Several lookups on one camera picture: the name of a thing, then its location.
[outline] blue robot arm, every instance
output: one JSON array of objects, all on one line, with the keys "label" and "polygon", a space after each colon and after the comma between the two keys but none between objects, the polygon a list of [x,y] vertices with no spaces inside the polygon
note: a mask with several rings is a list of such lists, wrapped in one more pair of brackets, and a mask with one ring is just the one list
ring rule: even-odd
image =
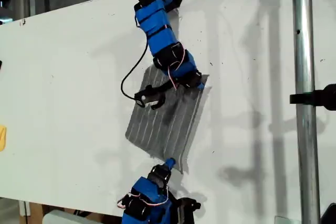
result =
[{"label": "blue robot arm", "polygon": [[175,199],[167,183],[175,160],[153,167],[141,177],[118,206],[125,209],[122,224],[194,224],[193,212],[201,207],[194,199]]},{"label": "blue robot arm", "polygon": [[154,65],[169,76],[169,82],[160,87],[147,86],[135,94],[141,107],[156,102],[157,109],[165,102],[164,92],[178,84],[186,88],[203,89],[202,74],[198,71],[192,54],[176,39],[167,13],[180,6],[182,0],[139,0],[134,6],[137,26],[146,34]]}]

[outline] metal pole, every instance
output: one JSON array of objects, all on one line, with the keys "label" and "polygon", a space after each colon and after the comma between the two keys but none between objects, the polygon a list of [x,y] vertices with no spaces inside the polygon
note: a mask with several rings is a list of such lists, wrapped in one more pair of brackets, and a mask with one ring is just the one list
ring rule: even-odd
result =
[{"label": "metal pole", "polygon": [[[315,89],[312,0],[293,0],[296,93]],[[297,105],[302,224],[320,223],[316,109]]]}]

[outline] gray cloth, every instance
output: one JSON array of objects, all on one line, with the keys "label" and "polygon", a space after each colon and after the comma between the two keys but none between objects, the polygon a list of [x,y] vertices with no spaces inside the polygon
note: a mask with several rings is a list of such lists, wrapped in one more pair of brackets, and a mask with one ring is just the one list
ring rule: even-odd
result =
[{"label": "gray cloth", "polygon": [[[156,67],[149,67],[141,84],[141,89],[149,84],[153,87],[168,81],[168,78]],[[134,106],[126,131],[126,138],[135,146],[150,155],[165,161],[176,160],[175,168],[183,171],[182,159],[192,131],[203,90],[179,87],[166,92],[165,104],[152,110],[150,106]]]}]

